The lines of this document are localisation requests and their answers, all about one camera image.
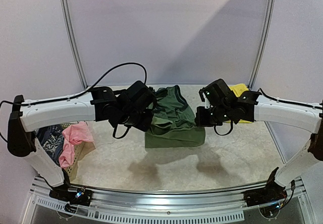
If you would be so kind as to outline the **olive green garment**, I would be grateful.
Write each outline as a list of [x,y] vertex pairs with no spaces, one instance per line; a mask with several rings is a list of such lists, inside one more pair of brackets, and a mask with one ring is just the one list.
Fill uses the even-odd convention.
[[205,128],[195,123],[195,114],[180,86],[159,88],[153,119],[145,133],[145,148],[189,148],[205,143]]

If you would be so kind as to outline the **yellow shorts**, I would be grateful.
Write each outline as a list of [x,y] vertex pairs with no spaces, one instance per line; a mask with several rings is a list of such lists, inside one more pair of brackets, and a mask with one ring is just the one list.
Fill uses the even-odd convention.
[[229,86],[229,89],[234,92],[236,97],[240,97],[243,92],[249,91],[248,87],[243,83]]

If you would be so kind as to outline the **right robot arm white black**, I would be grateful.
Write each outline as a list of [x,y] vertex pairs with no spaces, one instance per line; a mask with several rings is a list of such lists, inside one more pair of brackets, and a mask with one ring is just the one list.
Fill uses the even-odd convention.
[[223,79],[217,79],[199,91],[204,106],[196,109],[195,123],[199,127],[216,128],[224,122],[230,125],[240,120],[274,122],[308,131],[311,135],[303,148],[282,167],[272,172],[261,198],[273,201],[292,180],[322,161],[322,104],[273,98],[262,90],[244,91],[240,96]]

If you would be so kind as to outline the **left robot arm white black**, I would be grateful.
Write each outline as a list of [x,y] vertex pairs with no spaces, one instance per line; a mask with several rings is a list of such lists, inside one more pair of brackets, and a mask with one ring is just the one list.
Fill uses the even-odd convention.
[[45,153],[35,130],[69,122],[108,121],[114,129],[123,125],[146,132],[156,103],[153,90],[141,81],[127,89],[90,87],[62,98],[25,100],[17,95],[11,103],[7,149],[12,155],[25,158],[63,200],[70,201],[75,197],[75,190],[70,186],[69,177]]

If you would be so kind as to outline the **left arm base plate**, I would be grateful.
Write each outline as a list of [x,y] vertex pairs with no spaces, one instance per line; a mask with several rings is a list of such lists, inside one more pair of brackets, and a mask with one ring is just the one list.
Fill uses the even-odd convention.
[[84,187],[71,187],[63,184],[53,187],[49,193],[51,198],[69,202],[70,205],[90,206],[93,191]]

